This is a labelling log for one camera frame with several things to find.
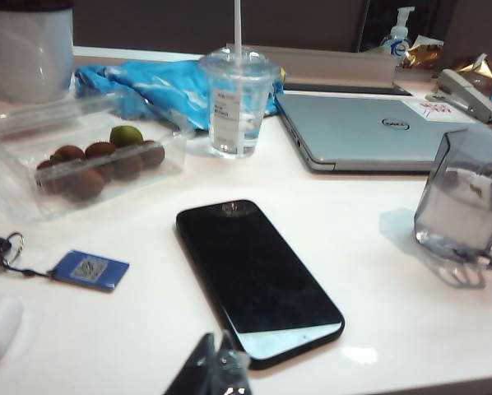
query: desk surface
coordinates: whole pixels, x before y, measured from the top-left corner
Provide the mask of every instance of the desk surface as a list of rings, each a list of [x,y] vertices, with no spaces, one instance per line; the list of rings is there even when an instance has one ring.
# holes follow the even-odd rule
[[[247,159],[206,144],[190,141],[182,174],[54,221],[20,223],[0,202],[0,235],[21,231],[32,267],[69,249],[131,264],[112,294],[0,275],[24,305],[0,394],[162,393],[203,333],[220,337],[174,218],[235,198],[265,211],[346,317],[339,340],[250,372],[255,393],[492,393],[492,272],[484,289],[452,287],[415,243],[425,177],[312,174],[278,117]]]

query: smartphone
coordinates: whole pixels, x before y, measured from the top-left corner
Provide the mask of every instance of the smartphone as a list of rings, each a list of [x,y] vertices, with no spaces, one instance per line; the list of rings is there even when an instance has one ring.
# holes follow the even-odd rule
[[[337,339],[345,319],[249,200],[182,211],[177,230],[220,323],[265,369]]]

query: dark wall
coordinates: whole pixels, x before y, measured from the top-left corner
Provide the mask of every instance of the dark wall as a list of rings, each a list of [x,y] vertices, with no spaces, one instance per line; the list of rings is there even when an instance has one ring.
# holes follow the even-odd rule
[[[231,0],[74,0],[74,44],[207,53],[234,40]],[[355,49],[365,0],[244,0],[243,42]]]
[[[208,53],[234,40],[231,0],[74,3],[75,45]],[[445,41],[442,66],[482,52],[492,60],[492,0],[243,0],[243,42],[334,51],[367,49],[390,31],[395,7],[409,5],[418,6],[407,23],[411,38],[420,33]]]
[[[450,67],[457,58],[487,53],[492,61],[492,0],[458,0],[450,22],[441,64]]]

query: silver laptop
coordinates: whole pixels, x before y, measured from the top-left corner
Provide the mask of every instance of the silver laptop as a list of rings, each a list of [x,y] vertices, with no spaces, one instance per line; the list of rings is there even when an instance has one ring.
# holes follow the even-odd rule
[[[400,100],[279,94],[286,128],[310,169],[428,173],[442,135],[479,123],[428,121]]]

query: hand sanitizer bottle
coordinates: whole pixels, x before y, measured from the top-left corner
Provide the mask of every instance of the hand sanitizer bottle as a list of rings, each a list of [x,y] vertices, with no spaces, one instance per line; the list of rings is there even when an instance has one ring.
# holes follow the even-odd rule
[[[391,54],[396,57],[397,65],[401,64],[401,61],[405,57],[405,53],[412,45],[412,42],[407,37],[409,30],[405,24],[409,18],[409,13],[414,11],[414,7],[401,7],[397,9],[397,22],[392,27],[391,34],[383,39],[380,45],[390,47]]]

